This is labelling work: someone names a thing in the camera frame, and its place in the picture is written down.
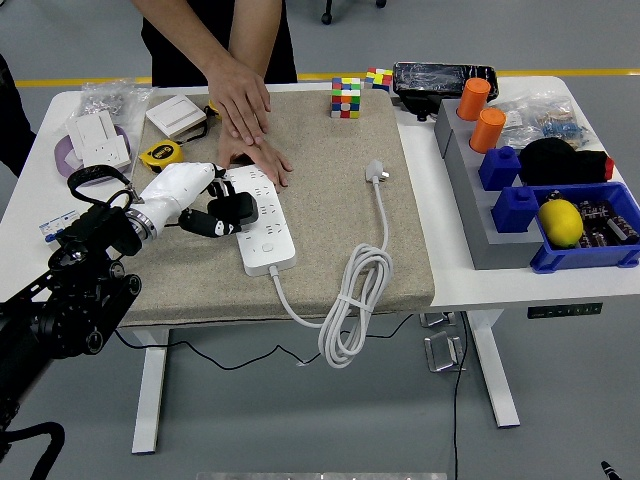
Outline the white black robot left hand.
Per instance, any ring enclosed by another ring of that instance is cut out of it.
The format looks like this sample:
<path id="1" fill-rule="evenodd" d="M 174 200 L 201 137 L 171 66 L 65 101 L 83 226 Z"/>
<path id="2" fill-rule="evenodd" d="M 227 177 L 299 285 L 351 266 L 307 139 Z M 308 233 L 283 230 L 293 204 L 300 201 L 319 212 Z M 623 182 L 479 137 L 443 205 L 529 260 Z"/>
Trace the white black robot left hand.
<path id="1" fill-rule="evenodd" d="M 177 219 L 183 230 L 204 237 L 239 233 L 238 221 L 191 209 L 203 191 L 211 184 L 221 186 L 225 179 L 226 170 L 213 163 L 171 163 L 145 187 L 126 215 L 143 243 L 157 239 L 171 219 Z"/>

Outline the person's right hand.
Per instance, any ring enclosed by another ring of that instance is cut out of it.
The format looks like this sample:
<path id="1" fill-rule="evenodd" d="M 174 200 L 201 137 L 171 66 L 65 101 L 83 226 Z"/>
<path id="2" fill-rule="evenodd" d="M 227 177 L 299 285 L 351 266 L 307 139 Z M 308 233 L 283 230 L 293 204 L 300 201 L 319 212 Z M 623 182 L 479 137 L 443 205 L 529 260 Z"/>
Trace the person's right hand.
<path id="1" fill-rule="evenodd" d="M 270 110 L 270 97 L 262 78 L 233 59 L 214 66 L 205 77 L 210 100 L 229 134 L 247 145 L 262 143 Z"/>

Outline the person's left hand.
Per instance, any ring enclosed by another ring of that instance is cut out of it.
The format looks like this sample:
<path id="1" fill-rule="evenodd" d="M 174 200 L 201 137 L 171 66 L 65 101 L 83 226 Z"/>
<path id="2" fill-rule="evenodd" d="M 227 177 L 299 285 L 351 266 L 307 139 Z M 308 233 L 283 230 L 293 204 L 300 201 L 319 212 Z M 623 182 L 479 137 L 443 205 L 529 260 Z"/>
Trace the person's left hand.
<path id="1" fill-rule="evenodd" d="M 277 192 L 288 186 L 287 174 L 293 171 L 293 167 L 279 150 L 266 140 L 260 144 L 247 145 L 243 140 L 223 130 L 218 140 L 217 164 L 229 169 L 232 164 L 240 164 L 242 156 L 248 157 L 266 174 Z"/>

